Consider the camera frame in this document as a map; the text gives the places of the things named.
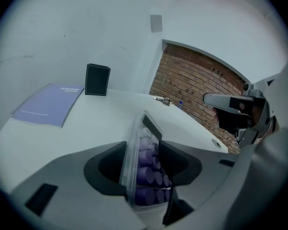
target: notebook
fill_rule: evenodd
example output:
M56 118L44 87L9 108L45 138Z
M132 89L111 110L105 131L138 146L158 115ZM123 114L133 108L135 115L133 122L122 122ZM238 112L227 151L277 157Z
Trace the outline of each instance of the notebook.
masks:
M84 86L48 84L22 102L12 117L24 122L62 127Z

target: small blue object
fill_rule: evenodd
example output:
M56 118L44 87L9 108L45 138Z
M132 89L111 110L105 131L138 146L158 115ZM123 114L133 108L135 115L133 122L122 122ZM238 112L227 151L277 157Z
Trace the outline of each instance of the small blue object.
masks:
M178 106L179 109L182 109L182 104L183 104L183 101L180 101L179 106Z

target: table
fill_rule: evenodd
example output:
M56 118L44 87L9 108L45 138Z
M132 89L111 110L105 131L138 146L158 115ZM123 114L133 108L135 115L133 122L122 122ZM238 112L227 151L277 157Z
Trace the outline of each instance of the table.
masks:
M163 130L162 140L228 153L227 147L174 105L151 95L108 90L107 96L79 96L62 128L10 118L0 131L0 188L7 193L60 156L128 141L137 113L147 110ZM212 139L220 144L216 147Z

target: black card box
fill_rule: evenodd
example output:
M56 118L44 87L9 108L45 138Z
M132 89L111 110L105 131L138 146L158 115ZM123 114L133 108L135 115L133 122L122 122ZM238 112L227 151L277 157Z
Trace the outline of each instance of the black card box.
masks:
M85 94L106 95L110 68L95 64L87 65Z

